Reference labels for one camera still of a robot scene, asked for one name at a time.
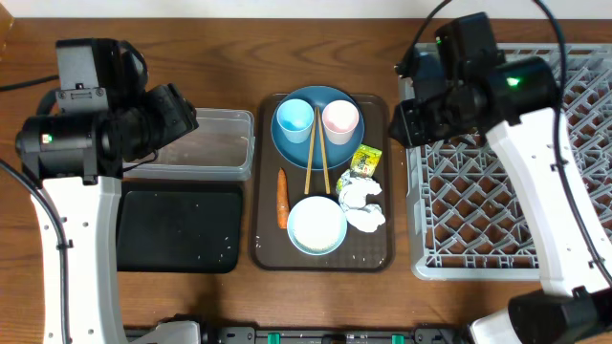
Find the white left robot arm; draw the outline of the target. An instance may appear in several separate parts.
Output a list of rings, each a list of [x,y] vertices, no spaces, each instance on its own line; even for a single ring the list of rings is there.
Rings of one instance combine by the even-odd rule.
[[[28,118],[15,139],[18,179],[39,224],[44,341],[122,343],[116,228],[123,166],[197,128],[172,84],[147,87],[142,55],[110,38],[60,40],[56,114]]]

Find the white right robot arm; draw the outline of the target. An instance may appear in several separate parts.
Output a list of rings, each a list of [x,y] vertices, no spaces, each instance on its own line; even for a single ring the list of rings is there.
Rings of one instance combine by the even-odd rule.
[[[508,174],[539,262],[541,288],[474,321],[476,343],[574,343],[611,329],[611,243],[577,168],[562,112],[564,73],[531,56],[508,61],[489,17],[435,33],[436,56],[410,46],[396,65],[414,97],[390,136],[407,148],[484,135]]]

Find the light blue cup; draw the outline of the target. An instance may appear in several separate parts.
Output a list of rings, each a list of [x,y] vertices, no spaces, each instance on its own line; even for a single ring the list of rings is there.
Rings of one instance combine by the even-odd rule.
[[[291,143],[302,143],[309,138],[314,119],[313,107],[298,98],[282,102],[276,111],[276,121]]]

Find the light blue bowl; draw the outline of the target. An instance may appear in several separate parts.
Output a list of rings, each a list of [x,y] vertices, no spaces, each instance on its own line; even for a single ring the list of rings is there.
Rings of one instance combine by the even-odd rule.
[[[338,203],[327,197],[311,196],[291,209],[287,233],[299,251],[321,256],[340,247],[347,227],[346,217]]]

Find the white tissue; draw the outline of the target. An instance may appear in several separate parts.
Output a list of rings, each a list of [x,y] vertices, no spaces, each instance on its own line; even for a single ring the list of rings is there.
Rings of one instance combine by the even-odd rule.
[[[373,179],[346,170],[340,175],[336,191],[339,205],[351,226],[361,232],[373,233],[385,224],[382,207],[367,202],[368,196],[377,196],[382,192]]]

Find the orange carrot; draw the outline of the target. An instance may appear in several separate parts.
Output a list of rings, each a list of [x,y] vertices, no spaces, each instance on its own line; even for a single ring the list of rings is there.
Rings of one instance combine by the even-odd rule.
[[[287,228],[289,213],[287,178],[285,171],[280,168],[277,175],[276,215],[277,224],[281,229]]]

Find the pink cup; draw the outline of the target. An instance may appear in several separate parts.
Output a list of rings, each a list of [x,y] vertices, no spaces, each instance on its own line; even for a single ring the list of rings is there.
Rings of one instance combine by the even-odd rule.
[[[347,143],[352,138],[359,121],[357,106],[347,100],[332,101],[322,113],[325,134],[335,145]]]

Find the yellow green snack wrapper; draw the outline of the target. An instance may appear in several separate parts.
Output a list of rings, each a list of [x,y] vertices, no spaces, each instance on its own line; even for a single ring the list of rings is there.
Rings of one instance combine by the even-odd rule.
[[[383,152],[377,148],[361,144],[353,155],[350,170],[353,174],[371,178],[377,168]]]

